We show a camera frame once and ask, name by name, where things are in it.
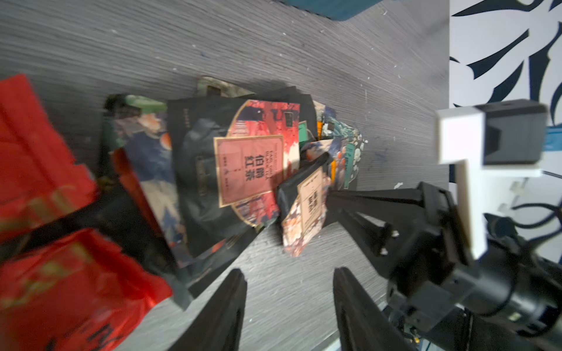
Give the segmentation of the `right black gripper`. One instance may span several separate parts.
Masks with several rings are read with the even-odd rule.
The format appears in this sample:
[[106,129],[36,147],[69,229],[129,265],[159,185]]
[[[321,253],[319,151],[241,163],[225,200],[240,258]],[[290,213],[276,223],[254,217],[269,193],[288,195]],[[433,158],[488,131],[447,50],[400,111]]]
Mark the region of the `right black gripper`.
[[380,276],[387,302],[427,332],[474,289],[479,271],[451,193],[416,188],[329,193],[326,206]]

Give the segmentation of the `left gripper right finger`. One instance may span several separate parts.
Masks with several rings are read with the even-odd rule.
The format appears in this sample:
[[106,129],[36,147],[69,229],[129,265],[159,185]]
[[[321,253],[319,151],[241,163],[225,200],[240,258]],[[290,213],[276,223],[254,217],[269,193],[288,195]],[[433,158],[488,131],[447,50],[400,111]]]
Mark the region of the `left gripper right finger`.
[[333,292],[342,350],[413,349],[346,267],[335,269]]

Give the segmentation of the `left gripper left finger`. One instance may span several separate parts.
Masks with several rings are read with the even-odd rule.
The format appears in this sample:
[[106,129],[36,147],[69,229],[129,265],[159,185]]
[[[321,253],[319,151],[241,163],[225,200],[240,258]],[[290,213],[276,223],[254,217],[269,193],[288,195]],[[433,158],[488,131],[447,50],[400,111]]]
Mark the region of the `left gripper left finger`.
[[238,350],[246,300],[247,281],[240,269],[234,269],[193,320],[191,326],[169,349]]

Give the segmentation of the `beige label floral tea bag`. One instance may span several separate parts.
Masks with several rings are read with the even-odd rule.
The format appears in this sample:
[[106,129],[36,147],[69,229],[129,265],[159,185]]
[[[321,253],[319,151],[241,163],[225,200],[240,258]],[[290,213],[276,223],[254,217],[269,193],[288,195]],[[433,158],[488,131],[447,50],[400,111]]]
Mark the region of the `beige label floral tea bag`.
[[326,171],[331,160],[329,153],[321,154],[277,188],[282,242],[291,257],[300,256],[324,225],[326,197],[332,185]]

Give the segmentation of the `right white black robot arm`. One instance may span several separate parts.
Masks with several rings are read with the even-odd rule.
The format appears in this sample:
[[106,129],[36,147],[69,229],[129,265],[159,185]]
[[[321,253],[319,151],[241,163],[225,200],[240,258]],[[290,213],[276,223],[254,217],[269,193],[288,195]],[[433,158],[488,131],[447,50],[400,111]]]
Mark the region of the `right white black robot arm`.
[[487,216],[487,251],[473,255],[450,192],[335,191],[326,206],[380,276],[380,310],[346,268],[334,274],[344,350],[560,350],[561,267],[538,256],[548,235],[525,240],[517,224]]

